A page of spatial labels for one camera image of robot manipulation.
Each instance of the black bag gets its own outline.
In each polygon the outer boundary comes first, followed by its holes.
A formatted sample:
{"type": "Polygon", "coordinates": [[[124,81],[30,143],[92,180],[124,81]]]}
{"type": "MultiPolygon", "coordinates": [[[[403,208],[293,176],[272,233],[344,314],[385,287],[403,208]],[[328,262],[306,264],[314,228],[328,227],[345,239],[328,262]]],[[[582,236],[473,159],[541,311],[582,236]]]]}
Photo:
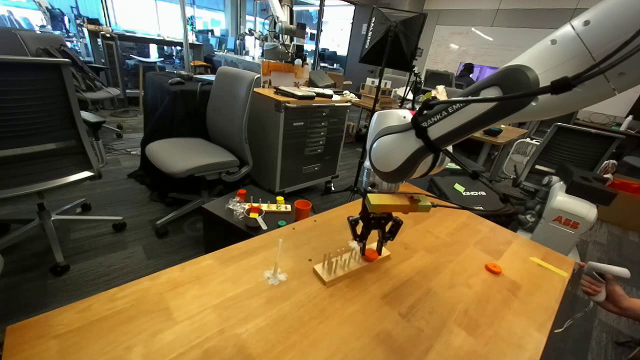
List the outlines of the black bag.
{"type": "Polygon", "coordinates": [[[43,58],[58,58],[71,60],[71,75],[74,78],[74,85],[78,92],[96,92],[105,88],[104,84],[96,74],[87,67],[82,59],[71,51],[68,47],[45,46],[38,48],[36,52],[43,58]]]}

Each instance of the orange cup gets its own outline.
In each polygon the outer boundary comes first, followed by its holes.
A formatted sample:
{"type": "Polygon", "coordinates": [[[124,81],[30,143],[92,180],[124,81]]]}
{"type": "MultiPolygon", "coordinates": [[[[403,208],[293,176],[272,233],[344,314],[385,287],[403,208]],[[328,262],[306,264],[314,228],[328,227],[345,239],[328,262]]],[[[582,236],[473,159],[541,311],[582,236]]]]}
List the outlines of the orange cup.
{"type": "Polygon", "coordinates": [[[311,202],[309,200],[296,200],[293,203],[294,216],[296,221],[300,221],[309,217],[309,211],[311,210],[311,202]]]}

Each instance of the softbox light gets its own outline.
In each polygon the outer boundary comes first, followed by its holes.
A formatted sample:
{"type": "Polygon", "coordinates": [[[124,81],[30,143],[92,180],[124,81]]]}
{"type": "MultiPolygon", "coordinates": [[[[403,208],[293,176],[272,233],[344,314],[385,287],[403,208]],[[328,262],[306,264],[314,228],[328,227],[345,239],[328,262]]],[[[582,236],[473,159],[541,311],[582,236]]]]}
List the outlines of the softbox light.
{"type": "Polygon", "coordinates": [[[360,63],[382,66],[387,42],[391,41],[385,67],[410,72],[427,14],[374,6],[360,52],[360,63]],[[391,38],[392,25],[396,25],[391,38]]]}

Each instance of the person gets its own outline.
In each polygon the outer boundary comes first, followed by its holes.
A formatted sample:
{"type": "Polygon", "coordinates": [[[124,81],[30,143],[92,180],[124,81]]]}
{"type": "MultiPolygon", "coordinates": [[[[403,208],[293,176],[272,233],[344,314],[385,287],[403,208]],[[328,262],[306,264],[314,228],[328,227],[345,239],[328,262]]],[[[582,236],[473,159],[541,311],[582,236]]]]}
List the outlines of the person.
{"type": "MultiPolygon", "coordinates": [[[[579,263],[579,265],[581,268],[585,266],[584,263],[579,263]]],[[[604,274],[604,280],[605,283],[601,284],[588,275],[582,275],[580,289],[587,296],[595,296],[601,293],[604,288],[607,292],[607,297],[604,301],[596,304],[612,314],[640,321],[640,299],[629,297],[615,277],[604,274]]]]}
{"type": "Polygon", "coordinates": [[[462,70],[460,70],[460,73],[458,73],[458,76],[456,76],[456,82],[463,83],[465,85],[465,88],[468,88],[471,85],[475,84],[476,81],[471,78],[471,75],[474,73],[475,69],[476,67],[472,63],[465,63],[464,65],[462,65],[462,70]]]}

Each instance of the green sticker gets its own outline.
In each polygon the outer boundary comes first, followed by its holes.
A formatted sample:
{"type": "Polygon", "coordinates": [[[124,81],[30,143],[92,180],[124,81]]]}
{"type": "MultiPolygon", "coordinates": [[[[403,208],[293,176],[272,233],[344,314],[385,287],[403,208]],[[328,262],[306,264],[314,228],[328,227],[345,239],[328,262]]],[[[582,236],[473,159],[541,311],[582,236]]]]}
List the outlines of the green sticker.
{"type": "Polygon", "coordinates": [[[458,184],[458,183],[456,183],[456,184],[453,186],[453,188],[454,188],[454,189],[456,189],[457,191],[461,192],[461,193],[462,193],[462,192],[465,192],[465,187],[464,187],[464,186],[462,186],[462,185],[460,185],[460,184],[458,184]]]}

